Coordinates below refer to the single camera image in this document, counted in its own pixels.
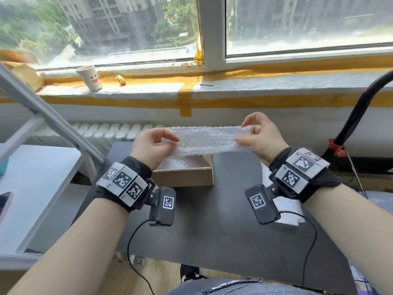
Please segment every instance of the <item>white wall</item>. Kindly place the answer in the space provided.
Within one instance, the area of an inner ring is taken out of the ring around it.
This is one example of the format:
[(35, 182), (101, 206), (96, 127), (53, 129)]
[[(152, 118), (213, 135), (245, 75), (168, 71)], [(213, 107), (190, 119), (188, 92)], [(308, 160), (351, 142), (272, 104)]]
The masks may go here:
[[(67, 121), (88, 123), (162, 124), (164, 126), (231, 126), (258, 109), (193, 109), (180, 117), (178, 109), (128, 109), (53, 105)], [(321, 154), (341, 130), (352, 108), (261, 109), (291, 145), (307, 146)], [(3, 142), (31, 113), (20, 104), (0, 105), (0, 141)], [(393, 157), (393, 109), (369, 108), (346, 143), (351, 155)]]

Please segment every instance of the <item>red clamp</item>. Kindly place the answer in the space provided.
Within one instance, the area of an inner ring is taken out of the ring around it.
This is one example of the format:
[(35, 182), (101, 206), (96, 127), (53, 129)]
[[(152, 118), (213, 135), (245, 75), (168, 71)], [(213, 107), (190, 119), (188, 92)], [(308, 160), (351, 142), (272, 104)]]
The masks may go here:
[(334, 151), (337, 157), (347, 157), (344, 146), (338, 146), (334, 143), (334, 139), (329, 139), (329, 149)]

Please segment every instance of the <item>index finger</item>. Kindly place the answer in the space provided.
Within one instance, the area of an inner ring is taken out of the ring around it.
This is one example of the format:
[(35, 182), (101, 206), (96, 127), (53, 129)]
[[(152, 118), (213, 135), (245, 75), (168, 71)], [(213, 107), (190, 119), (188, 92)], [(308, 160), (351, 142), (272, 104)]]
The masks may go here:
[(180, 139), (166, 128), (152, 128), (150, 134), (154, 141), (161, 141), (164, 138), (172, 142), (180, 142)]
[(264, 123), (270, 121), (270, 119), (268, 118), (268, 116), (266, 116), (264, 113), (261, 112), (255, 112), (255, 113), (251, 113), (249, 114), (243, 121), (242, 123), (242, 127), (245, 127), (247, 125), (250, 125), (253, 122), (257, 122), (260, 125), (263, 125)]

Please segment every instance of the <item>qr code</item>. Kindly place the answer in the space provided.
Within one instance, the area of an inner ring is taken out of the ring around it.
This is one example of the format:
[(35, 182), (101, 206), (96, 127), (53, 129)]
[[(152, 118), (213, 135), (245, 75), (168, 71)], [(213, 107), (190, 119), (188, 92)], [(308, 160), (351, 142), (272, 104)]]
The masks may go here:
[(282, 180), (287, 183), (290, 187), (294, 187), (297, 182), (299, 182), (300, 177), (293, 173), (292, 171), (287, 171)]
[(136, 183), (132, 183), (130, 188), (127, 190), (127, 194), (133, 198), (134, 200), (136, 200), (139, 195), (142, 193), (143, 189)]
[(320, 158), (318, 155), (312, 153), (312, 152), (306, 152), (304, 154), (304, 156), (307, 156), (308, 158), (310, 158), (311, 160), (315, 161), (315, 162), (319, 162), (322, 158)]
[(164, 196), (164, 205), (162, 206), (165, 209), (173, 209), (174, 198)]
[(255, 209), (261, 208), (262, 206), (266, 205), (260, 193), (258, 193), (257, 195), (253, 195), (250, 199)]
[(131, 177), (129, 175), (120, 172), (119, 175), (117, 175), (112, 182), (121, 188), (125, 188), (127, 184), (130, 183), (130, 181), (131, 181)]
[(104, 179), (110, 180), (114, 174), (118, 172), (118, 169), (110, 168), (105, 175), (103, 176)]
[(294, 163), (294, 165), (303, 172), (308, 171), (314, 164), (315, 163), (313, 163), (311, 160), (303, 156), (300, 156), (299, 159)]

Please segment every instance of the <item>black curved tube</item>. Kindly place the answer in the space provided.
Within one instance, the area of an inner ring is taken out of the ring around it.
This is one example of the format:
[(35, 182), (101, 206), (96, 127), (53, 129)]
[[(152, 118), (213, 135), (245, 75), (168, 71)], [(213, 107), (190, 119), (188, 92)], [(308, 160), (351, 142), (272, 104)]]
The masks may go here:
[[(351, 114), (347, 122), (345, 123), (344, 127), (334, 139), (334, 143), (338, 146), (342, 146), (346, 140), (351, 136), (351, 134), (355, 131), (356, 126), (358, 126), (361, 118), (363, 117), (364, 113), (366, 112), (368, 106), (370, 105), (371, 100), (374, 96), (393, 81), (393, 70), (387, 72), (386, 74), (382, 75), (374, 82), (367, 87), (366, 91), (363, 92), (361, 97), (359, 98), (358, 102), (356, 103), (355, 107), (353, 108)], [(331, 156), (334, 154), (334, 151), (331, 149), (326, 149), (323, 156)]]

